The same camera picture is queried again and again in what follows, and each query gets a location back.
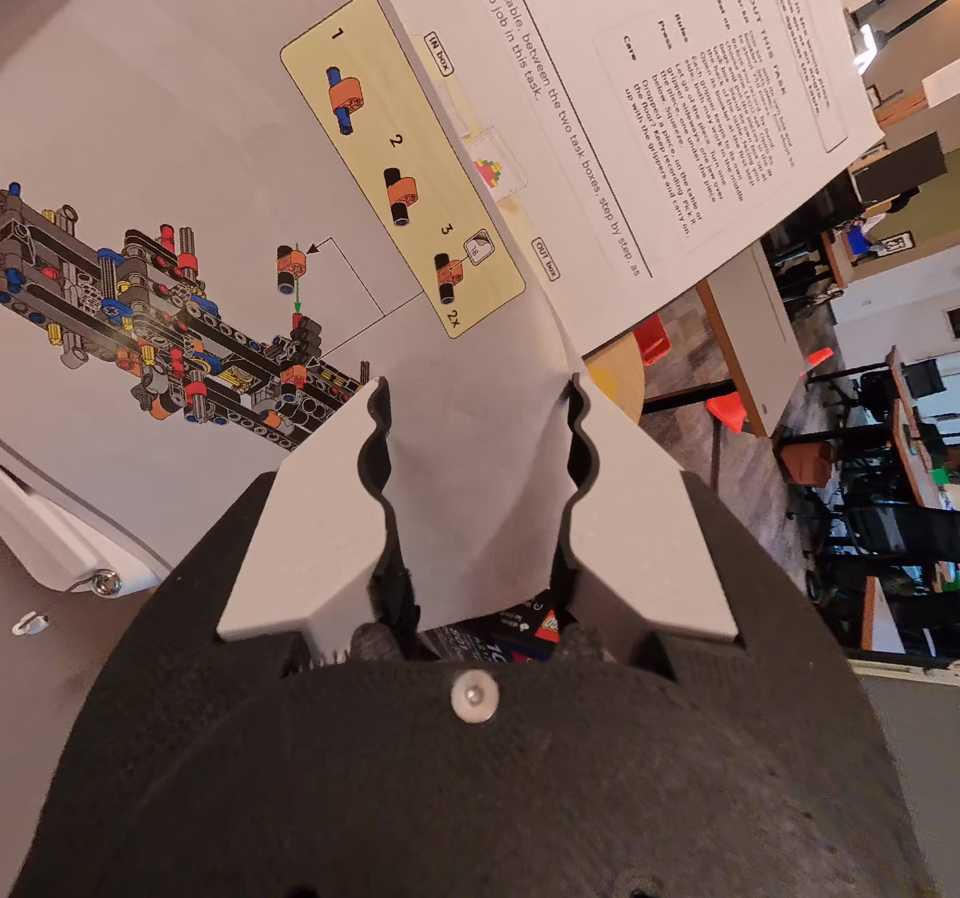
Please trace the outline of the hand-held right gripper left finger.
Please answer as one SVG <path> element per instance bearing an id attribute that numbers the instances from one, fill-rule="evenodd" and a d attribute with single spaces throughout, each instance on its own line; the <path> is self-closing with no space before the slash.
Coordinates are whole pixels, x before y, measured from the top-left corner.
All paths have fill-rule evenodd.
<path id="1" fill-rule="evenodd" d="M 225 641 L 296 632 L 318 664 L 343 662 L 361 625 L 402 653 L 419 608 L 390 502 L 385 377 L 365 385 L 279 467 L 217 626 Z"/>

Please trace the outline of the white book stand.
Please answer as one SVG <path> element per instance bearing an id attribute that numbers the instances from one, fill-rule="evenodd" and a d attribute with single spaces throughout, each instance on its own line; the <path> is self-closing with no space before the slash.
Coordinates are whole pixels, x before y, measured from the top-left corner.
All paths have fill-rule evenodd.
<path id="1" fill-rule="evenodd" d="M 44 588 L 116 600 L 171 572 L 148 544 L 6 443 L 1 474 L 2 540 Z"/>

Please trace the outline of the printed white paper sheet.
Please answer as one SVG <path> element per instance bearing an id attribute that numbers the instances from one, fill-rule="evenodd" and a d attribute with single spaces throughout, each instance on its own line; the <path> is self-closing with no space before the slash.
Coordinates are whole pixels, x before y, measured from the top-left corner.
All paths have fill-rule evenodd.
<path id="1" fill-rule="evenodd" d="M 521 172 L 581 354 L 708 277 L 874 146 L 842 0 L 389 0 Z"/>

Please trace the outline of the black lego set box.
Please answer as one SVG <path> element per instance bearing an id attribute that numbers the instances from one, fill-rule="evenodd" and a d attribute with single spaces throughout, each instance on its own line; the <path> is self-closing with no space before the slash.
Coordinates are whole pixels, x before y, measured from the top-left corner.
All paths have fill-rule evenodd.
<path id="1" fill-rule="evenodd" d="M 575 618 L 544 590 L 508 609 L 439 626 L 419 635 L 442 660 L 525 664 L 549 660 Z"/>

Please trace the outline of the lego instruction booklet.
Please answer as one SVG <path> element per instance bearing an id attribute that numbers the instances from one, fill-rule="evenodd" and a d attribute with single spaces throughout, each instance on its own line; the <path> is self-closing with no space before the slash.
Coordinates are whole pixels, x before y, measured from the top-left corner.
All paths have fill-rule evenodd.
<path id="1" fill-rule="evenodd" d="M 578 369 L 390 0 L 2 0 L 2 468 L 168 575 L 363 364 L 427 627 L 549 583 Z"/>

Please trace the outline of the white table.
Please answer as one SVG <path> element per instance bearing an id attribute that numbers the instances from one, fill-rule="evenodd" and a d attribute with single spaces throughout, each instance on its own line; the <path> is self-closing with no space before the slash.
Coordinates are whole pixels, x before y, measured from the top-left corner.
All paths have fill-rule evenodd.
<path id="1" fill-rule="evenodd" d="M 759 240 L 696 286 L 746 408 L 750 432 L 770 438 L 808 371 Z"/>

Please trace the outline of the round wooden table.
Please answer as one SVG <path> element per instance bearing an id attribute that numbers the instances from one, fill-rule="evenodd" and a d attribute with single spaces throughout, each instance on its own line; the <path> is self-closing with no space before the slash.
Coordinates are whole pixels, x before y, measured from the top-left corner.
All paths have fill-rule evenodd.
<path id="1" fill-rule="evenodd" d="M 645 398 L 645 366 L 632 332 L 584 358 L 593 383 L 631 420 L 639 424 Z"/>

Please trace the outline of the red chair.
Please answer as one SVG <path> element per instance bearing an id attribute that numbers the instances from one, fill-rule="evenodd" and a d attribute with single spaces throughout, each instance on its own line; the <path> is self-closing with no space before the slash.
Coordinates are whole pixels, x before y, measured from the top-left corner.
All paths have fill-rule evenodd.
<path id="1" fill-rule="evenodd" d="M 632 331 L 644 368 L 652 367 L 671 351 L 672 344 L 660 315 L 652 315 Z"/>

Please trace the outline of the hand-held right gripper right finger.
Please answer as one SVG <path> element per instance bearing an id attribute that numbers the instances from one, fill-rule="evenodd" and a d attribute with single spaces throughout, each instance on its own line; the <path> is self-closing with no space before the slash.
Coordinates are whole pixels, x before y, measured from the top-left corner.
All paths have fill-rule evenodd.
<path id="1" fill-rule="evenodd" d="M 550 590 L 634 662 L 654 635 L 732 644 L 738 625 L 680 465 L 594 384 L 573 375 L 566 464 L 574 492 L 560 515 Z"/>

